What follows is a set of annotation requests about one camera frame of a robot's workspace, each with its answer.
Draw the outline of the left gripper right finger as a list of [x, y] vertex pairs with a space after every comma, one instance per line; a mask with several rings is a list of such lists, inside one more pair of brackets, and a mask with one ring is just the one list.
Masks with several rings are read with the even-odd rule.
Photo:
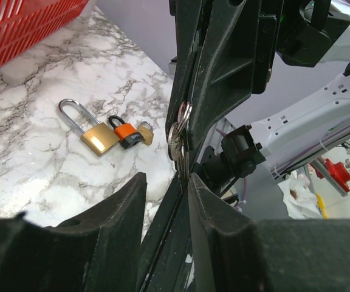
[[350, 291], [350, 219], [254, 221], [188, 182], [197, 291]]

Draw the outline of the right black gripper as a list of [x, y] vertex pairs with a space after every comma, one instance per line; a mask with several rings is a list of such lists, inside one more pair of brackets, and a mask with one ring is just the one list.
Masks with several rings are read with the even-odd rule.
[[266, 90], [283, 4], [283, 0], [169, 2], [177, 52], [167, 128], [177, 120], [180, 104], [188, 100], [197, 51], [202, 46], [191, 87], [190, 149], [251, 91], [262, 94]]

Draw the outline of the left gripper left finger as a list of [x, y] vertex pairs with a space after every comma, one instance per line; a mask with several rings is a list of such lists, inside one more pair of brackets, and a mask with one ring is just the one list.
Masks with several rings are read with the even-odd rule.
[[0, 218], [0, 291], [134, 291], [146, 175], [55, 227]]

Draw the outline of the small silver key pair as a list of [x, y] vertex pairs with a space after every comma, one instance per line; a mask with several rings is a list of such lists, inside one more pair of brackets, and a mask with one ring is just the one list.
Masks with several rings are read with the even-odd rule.
[[190, 102], [182, 102], [178, 110], [177, 121], [172, 124], [168, 133], [168, 155], [176, 164], [180, 181], [183, 181], [185, 177], [185, 150], [182, 133], [187, 126], [191, 110], [192, 105]]

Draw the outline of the large brass padlock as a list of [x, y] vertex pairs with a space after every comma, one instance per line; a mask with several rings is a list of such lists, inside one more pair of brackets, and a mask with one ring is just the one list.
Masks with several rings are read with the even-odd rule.
[[[88, 118], [94, 126], [87, 131], [81, 127], [65, 112], [64, 106], [74, 106]], [[74, 99], [63, 99], [58, 104], [58, 110], [64, 118], [80, 134], [80, 139], [97, 155], [102, 156], [113, 146], [120, 142], [120, 138], [104, 122], [99, 122], [80, 102]]]

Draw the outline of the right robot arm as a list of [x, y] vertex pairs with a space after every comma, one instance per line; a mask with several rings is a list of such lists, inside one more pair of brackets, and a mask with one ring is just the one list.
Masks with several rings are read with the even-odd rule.
[[350, 1], [170, 1], [176, 67], [166, 119], [180, 188], [274, 176], [343, 137]]

